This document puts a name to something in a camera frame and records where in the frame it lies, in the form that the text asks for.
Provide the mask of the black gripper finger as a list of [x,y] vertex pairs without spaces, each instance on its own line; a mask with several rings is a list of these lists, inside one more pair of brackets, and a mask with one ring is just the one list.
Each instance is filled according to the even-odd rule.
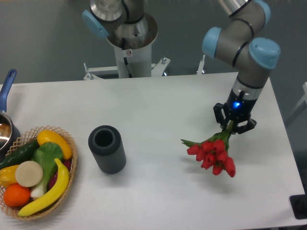
[[238,124],[236,124],[234,129],[233,129],[233,133],[243,134],[245,132],[252,130],[256,126],[256,124],[257,124],[257,122],[254,119],[250,118],[243,125],[239,126]]
[[221,103],[217,103],[213,107],[214,115],[216,122],[220,124],[222,131],[225,131],[229,124],[229,117],[227,117],[227,110],[225,110],[225,105]]

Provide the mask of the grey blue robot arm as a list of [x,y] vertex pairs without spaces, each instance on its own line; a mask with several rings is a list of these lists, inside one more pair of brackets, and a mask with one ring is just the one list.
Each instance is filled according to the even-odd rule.
[[[202,42],[207,57],[237,69],[238,75],[225,103],[213,110],[218,124],[232,134],[252,130],[256,121],[251,111],[276,67],[280,47],[270,39],[257,37],[271,17],[261,0],[222,0],[220,5],[231,19],[225,28],[211,28]],[[155,19],[144,11],[142,0],[93,0],[82,20],[88,29],[114,48],[120,78],[161,76],[162,62],[152,64],[152,43],[158,28]]]

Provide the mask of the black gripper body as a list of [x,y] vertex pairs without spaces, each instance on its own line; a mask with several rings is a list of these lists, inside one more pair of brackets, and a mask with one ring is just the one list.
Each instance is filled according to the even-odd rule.
[[249,120],[251,111],[262,89],[252,88],[244,85],[239,80],[235,80],[228,99],[224,104],[226,118],[237,123]]

